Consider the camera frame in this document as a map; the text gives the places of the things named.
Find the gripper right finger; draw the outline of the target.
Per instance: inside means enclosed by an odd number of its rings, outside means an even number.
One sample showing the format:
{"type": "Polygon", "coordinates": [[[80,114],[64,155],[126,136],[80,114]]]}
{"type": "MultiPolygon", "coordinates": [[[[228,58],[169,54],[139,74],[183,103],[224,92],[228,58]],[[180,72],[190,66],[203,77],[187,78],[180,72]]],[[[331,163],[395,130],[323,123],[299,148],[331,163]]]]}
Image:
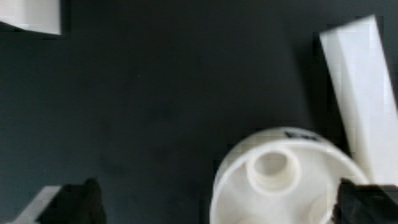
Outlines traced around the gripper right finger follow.
{"type": "Polygon", "coordinates": [[[398,186],[341,180],[332,209],[334,224],[398,224],[398,186]]]}

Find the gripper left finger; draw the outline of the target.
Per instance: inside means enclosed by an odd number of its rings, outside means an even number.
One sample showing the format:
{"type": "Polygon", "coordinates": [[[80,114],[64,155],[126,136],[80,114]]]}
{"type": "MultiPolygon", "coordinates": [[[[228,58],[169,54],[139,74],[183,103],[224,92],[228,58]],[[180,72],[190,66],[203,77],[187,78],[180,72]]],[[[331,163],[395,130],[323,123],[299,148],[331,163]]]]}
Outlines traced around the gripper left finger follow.
{"type": "Polygon", "coordinates": [[[11,224],[107,224],[98,180],[45,186],[11,224]]]}

